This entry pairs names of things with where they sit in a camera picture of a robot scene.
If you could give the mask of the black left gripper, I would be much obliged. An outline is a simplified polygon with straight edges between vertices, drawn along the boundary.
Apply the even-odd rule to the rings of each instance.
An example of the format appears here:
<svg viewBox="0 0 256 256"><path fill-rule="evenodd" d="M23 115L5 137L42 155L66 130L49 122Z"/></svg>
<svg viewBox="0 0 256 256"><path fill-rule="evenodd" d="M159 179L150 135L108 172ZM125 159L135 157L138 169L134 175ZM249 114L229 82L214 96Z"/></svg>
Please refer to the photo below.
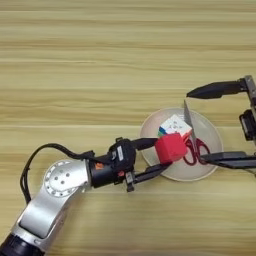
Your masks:
<svg viewBox="0 0 256 256"><path fill-rule="evenodd" d="M135 149L141 151L151 148L157 142L157 138L140 138L132 141ZM126 182L127 191L132 192L134 185L159 176L169 166L167 164L157 164L149 166L144 172L136 174L134 180L134 164L136 154L108 153L104 155L100 162L91 163L91 184L94 188L103 187L109 184L118 185Z"/></svg>

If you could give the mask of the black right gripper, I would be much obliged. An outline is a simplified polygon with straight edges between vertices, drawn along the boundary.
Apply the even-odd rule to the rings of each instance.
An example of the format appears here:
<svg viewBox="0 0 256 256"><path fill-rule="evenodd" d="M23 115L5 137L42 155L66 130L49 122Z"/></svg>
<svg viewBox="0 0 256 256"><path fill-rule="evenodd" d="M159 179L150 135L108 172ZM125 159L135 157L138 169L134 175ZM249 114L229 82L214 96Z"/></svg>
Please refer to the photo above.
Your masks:
<svg viewBox="0 0 256 256"><path fill-rule="evenodd" d="M256 83L251 75L235 81L213 82L197 87L187 93L187 97L197 99L217 99L223 95L233 95L246 92L250 101L250 108L245 112L247 137L256 145ZM256 156L247 155L243 151L218 152L202 155L201 159L212 165L229 169L256 168Z"/></svg>

